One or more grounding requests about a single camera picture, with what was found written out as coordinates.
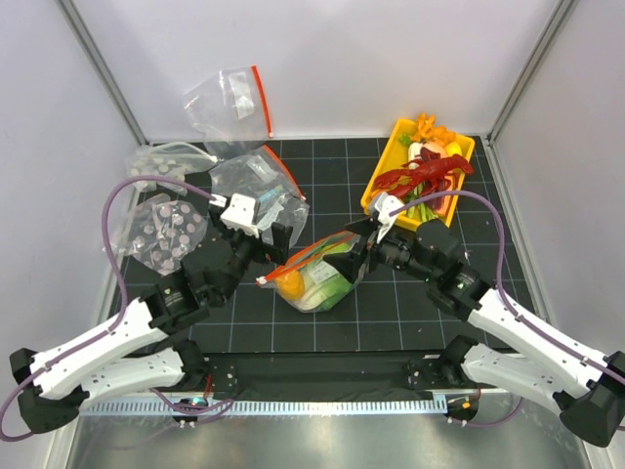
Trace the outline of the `toy small orange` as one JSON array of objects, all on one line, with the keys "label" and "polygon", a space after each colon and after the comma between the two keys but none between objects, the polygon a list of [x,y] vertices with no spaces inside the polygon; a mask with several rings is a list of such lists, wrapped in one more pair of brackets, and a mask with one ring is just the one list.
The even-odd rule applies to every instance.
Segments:
[{"label": "toy small orange", "polygon": [[304,278],[298,271],[277,277],[275,286],[280,296],[287,301],[299,300],[306,291]]}]

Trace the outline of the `toy green lettuce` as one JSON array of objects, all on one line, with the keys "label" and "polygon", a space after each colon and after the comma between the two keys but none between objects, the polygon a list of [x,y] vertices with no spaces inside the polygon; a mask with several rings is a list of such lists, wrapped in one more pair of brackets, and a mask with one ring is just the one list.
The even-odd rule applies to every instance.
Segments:
[{"label": "toy green lettuce", "polygon": [[340,302],[353,285],[323,260],[306,264],[299,273],[306,286],[304,295],[294,301],[303,313],[326,312]]}]

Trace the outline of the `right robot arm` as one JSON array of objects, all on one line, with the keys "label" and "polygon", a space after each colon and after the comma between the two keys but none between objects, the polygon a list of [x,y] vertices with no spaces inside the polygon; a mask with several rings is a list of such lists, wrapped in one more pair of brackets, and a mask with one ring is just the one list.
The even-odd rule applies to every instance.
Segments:
[{"label": "right robot arm", "polygon": [[414,237],[370,219],[352,224],[361,237],[350,250],[324,261],[350,281],[378,265],[424,281],[438,309],[479,328],[518,352],[498,353],[458,336],[438,359],[452,387],[476,383],[505,389],[554,413],[576,437],[605,448],[624,418],[624,354],[584,345],[525,309],[504,288],[464,260],[460,242],[440,221],[421,225]]}]

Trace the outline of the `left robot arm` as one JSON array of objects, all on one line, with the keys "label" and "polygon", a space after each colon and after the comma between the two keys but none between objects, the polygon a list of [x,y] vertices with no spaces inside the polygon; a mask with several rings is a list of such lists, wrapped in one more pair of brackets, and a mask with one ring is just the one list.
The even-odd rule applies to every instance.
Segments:
[{"label": "left robot arm", "polygon": [[209,367],[187,328],[223,307],[253,263],[288,258],[290,227],[271,224],[272,242],[211,228],[174,273],[150,285],[109,320],[46,352],[10,356],[20,415],[32,434],[74,420],[100,401],[145,389],[195,391]]}]

